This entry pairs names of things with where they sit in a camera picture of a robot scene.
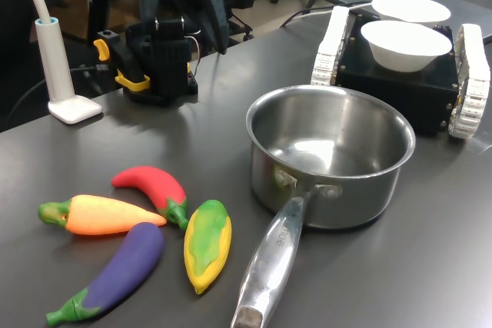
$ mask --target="yellow clamp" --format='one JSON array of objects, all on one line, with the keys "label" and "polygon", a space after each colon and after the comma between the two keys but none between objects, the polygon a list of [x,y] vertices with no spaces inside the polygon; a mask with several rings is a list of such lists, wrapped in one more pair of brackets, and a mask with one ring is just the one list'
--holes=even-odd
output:
[{"label": "yellow clamp", "polygon": [[139,92],[151,88],[151,79],[147,75],[144,75],[144,77],[145,77],[145,81],[131,82],[130,80],[125,78],[125,76],[123,76],[118,69],[118,76],[115,77],[115,80],[119,84],[125,86],[128,90],[133,92]]},{"label": "yellow clamp", "polygon": [[100,61],[108,61],[109,60],[109,48],[104,40],[98,39],[94,41],[94,46],[99,51],[99,60]]},{"label": "yellow clamp", "polygon": [[[108,44],[106,44],[106,41],[102,39],[95,40],[94,46],[99,51],[99,60],[108,61],[110,58],[110,54],[109,54],[109,47]],[[127,78],[125,78],[125,76],[123,76],[123,74],[118,70],[118,76],[115,77],[115,80],[119,84],[125,86],[128,90],[131,90],[133,92],[139,92],[151,88],[151,79],[146,75],[144,75],[144,77],[145,77],[145,81],[132,82]]]}]

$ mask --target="red pepper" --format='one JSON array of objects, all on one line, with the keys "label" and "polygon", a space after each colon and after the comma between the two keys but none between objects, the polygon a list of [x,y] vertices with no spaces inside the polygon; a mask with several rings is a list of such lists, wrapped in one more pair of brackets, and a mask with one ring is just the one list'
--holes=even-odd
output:
[{"label": "red pepper", "polygon": [[163,217],[178,224],[182,230],[188,227],[185,191],[168,172],[155,167],[133,167],[117,174],[111,184],[138,188],[147,194]]}]

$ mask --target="purple eggplant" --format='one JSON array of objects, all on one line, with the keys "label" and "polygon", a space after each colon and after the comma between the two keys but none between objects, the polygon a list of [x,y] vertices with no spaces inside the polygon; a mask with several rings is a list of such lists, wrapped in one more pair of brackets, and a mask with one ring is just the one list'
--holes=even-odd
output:
[{"label": "purple eggplant", "polygon": [[154,269],[163,246],[164,238],[156,225],[139,223],[133,226],[99,277],[60,310],[46,314],[48,325],[85,320],[111,309]]}]

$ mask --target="white bowl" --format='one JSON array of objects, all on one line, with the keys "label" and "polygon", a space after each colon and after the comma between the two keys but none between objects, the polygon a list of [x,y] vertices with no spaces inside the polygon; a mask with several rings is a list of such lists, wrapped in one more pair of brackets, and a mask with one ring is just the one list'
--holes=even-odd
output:
[{"label": "white bowl", "polygon": [[419,71],[453,47],[446,36],[416,23],[374,21],[362,26],[361,33],[376,62],[398,72]]},{"label": "white bowl", "polygon": [[432,0],[373,0],[371,5],[381,20],[401,20],[430,28],[451,17],[448,8]]}]

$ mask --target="toy vegetable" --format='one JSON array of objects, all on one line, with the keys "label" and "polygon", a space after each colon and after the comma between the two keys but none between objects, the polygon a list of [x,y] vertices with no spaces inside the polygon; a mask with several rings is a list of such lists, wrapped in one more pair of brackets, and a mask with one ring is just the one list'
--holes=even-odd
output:
[{"label": "toy vegetable", "polygon": [[117,174],[111,184],[115,187],[138,188],[147,194],[159,214],[186,230],[186,194],[168,172],[155,167],[133,167]]},{"label": "toy vegetable", "polygon": [[157,226],[151,223],[134,226],[99,277],[60,310],[46,314],[48,325],[85,320],[111,309],[154,269],[163,246],[164,239]]},{"label": "toy vegetable", "polygon": [[141,222],[166,224],[159,214],[106,197],[78,195],[63,203],[46,203],[38,209],[39,218],[57,224],[73,234],[99,235],[127,232]]},{"label": "toy vegetable", "polygon": [[205,201],[191,216],[184,236],[184,264],[196,293],[203,293],[221,272],[231,238],[231,219],[221,202]]}]

